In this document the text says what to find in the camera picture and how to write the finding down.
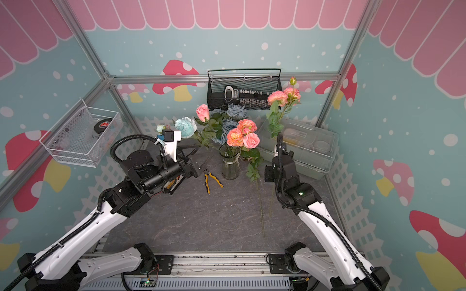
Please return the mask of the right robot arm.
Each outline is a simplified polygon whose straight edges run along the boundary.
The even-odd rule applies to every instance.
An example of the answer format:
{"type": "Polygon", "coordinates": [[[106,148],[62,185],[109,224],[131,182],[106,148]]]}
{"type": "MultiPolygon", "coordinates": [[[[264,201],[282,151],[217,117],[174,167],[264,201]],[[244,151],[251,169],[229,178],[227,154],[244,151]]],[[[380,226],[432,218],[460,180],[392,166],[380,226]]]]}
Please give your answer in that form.
{"type": "Polygon", "coordinates": [[[283,208],[292,210],[312,231],[327,261],[297,242],[285,251],[291,272],[306,272],[331,291],[383,291],[390,276],[383,267],[374,267],[350,242],[331,217],[312,185],[300,180],[293,153],[283,136],[277,136],[275,157],[265,168],[265,181],[274,183],[275,195],[283,208]]]}

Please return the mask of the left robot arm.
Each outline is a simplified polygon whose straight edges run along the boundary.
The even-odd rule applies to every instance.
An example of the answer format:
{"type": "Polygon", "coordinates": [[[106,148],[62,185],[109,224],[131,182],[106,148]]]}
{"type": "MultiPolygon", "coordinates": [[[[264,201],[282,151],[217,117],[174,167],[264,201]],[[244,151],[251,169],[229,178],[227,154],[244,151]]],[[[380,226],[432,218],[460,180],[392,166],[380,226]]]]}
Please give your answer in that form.
{"type": "Polygon", "coordinates": [[[116,253],[94,259],[83,255],[105,234],[139,211],[163,187],[177,177],[198,177],[199,171],[183,150],[179,130],[163,130],[162,136],[130,135],[115,142],[110,156],[125,172],[122,182],[104,190],[98,197],[96,208],[72,230],[50,247],[36,254],[27,253],[18,260],[21,271],[6,290],[13,290],[25,281],[28,291],[78,291],[88,284],[104,278],[137,272],[150,275],[160,265],[154,252],[144,243],[116,253]],[[142,139],[159,147],[155,159],[147,150],[132,152],[125,160],[116,150],[124,143],[142,139]]]}

